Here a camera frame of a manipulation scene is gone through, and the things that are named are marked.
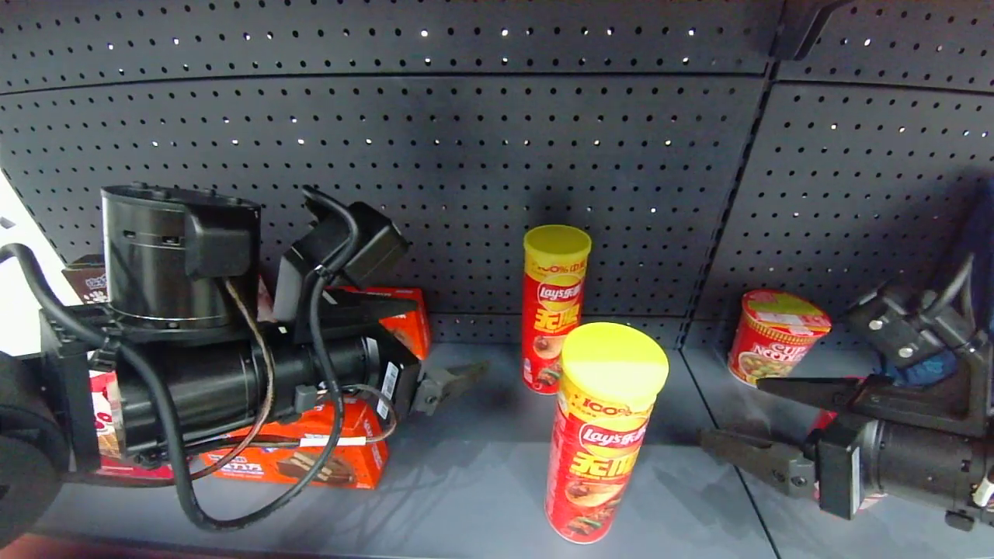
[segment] black pegboard panel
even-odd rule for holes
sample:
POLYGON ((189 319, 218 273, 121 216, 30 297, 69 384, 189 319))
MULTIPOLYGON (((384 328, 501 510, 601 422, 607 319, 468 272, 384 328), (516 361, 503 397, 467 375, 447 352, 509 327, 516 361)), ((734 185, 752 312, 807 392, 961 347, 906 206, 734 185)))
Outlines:
POLYGON ((859 0, 832 13, 782 80, 892 84, 994 92, 994 4, 859 0))
MULTIPOLYGON (((694 320, 690 322, 681 347, 717 348, 720 352, 728 352, 732 348, 738 327, 737 320, 694 320)), ((833 324, 832 331, 819 339, 816 345, 831 349, 870 350, 872 348, 845 323, 833 324)))
MULTIPOLYGON (((520 343, 521 314, 444 314, 430 316, 431 337, 438 342, 520 343)), ((619 322, 645 332, 666 348, 678 348, 680 318, 665 316, 584 316, 583 322, 619 322)))
POLYGON ((100 186, 264 205, 262 260, 306 231, 300 185, 414 243, 383 283, 438 312, 515 312, 522 237, 594 240, 585 311, 686 316, 758 103, 749 77, 290 77, 0 96, 0 165, 66 260, 99 251, 100 186))
POLYGON ((0 3, 0 92, 231 76, 752 73, 776 0, 0 3))
POLYGON ((838 316, 881 281, 923 284, 994 175, 994 100, 773 87, 695 317, 784 288, 838 316))

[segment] lay's chip can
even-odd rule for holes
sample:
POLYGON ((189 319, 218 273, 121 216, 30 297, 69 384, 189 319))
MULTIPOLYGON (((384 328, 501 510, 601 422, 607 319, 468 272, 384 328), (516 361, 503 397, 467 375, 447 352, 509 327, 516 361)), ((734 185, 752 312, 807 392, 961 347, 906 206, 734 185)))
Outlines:
POLYGON ((608 322, 573 330, 562 358, 546 515, 567 540, 592 543, 610 529, 669 361, 649 336, 608 322))
POLYGON ((559 389, 560 353, 580 324, 589 254, 590 236, 574 227, 545 225, 525 235, 522 376, 539 394, 559 389))

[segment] blue cloth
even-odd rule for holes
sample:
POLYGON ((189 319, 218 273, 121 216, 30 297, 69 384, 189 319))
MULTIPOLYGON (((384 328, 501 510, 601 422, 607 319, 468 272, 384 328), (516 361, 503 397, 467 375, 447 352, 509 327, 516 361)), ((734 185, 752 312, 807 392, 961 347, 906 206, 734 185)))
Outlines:
MULTIPOLYGON (((971 294, 973 313, 979 327, 994 331, 994 180, 982 189, 977 203, 959 234, 959 240, 952 247, 944 261, 943 269, 937 274, 936 290, 948 284, 959 268, 959 264, 969 253, 973 253, 973 275, 971 294)), ((899 384, 922 386, 938 382, 956 372, 956 359, 952 352, 944 351, 925 359, 921 363, 899 370, 892 363, 884 361, 884 374, 894 378, 899 384)))

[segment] red chip can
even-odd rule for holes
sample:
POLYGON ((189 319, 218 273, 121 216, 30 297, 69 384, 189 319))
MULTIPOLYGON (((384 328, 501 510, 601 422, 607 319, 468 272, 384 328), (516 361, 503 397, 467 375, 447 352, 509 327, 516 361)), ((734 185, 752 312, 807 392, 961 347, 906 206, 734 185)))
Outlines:
POLYGON ((669 361, 642 332, 594 322, 567 336, 563 371, 546 516, 567 540, 592 543, 607 534, 621 504, 669 361))
POLYGON ((525 235, 521 353, 525 385, 556 394, 563 376, 560 353, 580 324, 590 236, 566 225, 544 225, 525 235))
POLYGON ((752 387, 761 378, 789 375, 811 346, 832 329, 824 310, 784 291, 750 291, 743 295, 742 305, 729 371, 752 387))

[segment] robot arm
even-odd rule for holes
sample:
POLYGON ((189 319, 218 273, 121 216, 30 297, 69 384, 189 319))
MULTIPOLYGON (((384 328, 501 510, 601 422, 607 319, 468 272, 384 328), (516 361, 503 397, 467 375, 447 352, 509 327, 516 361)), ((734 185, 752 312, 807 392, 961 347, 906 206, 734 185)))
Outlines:
POLYGON ((412 302, 326 292, 325 285, 364 286, 408 243, 365 204, 346 208, 304 192, 317 224, 284 256, 289 294, 277 298, 289 311, 275 323, 254 321, 260 208, 245 200, 143 184, 104 188, 108 303, 61 305, 29 249, 0 248, 0 262, 19 261, 42 305, 41 354, 0 354, 0 548, 30 528, 64 481, 107 484, 90 473, 99 466, 91 369, 116 371, 108 395, 121 455, 142 466, 167 462, 175 475, 124 484, 175 484, 184 512, 208 530, 265 518, 320 472, 340 435, 343 391, 387 405, 390 433, 484 374, 485 364, 426 370, 380 325, 412 302), (249 445, 293 445, 254 437, 261 425, 292 421, 320 400, 335 407, 335 426, 308 475, 248 516, 203 511, 191 481, 211 470, 191 473, 188 457, 219 445, 237 445, 231 459, 249 445), (221 439, 248 425, 243 439, 221 439))
POLYGON ((866 495, 885 492, 940 507, 960 529, 977 520, 994 525, 987 507, 994 485, 986 481, 994 466, 992 346, 970 313, 952 306, 971 267, 968 258, 939 295, 885 284, 847 315, 899 367, 950 350, 959 364, 953 375, 927 387, 896 386, 882 375, 761 379, 759 390, 838 415, 799 447, 721 430, 702 433, 702 446, 788 495, 810 496, 819 481, 819 506, 846 519, 866 495))

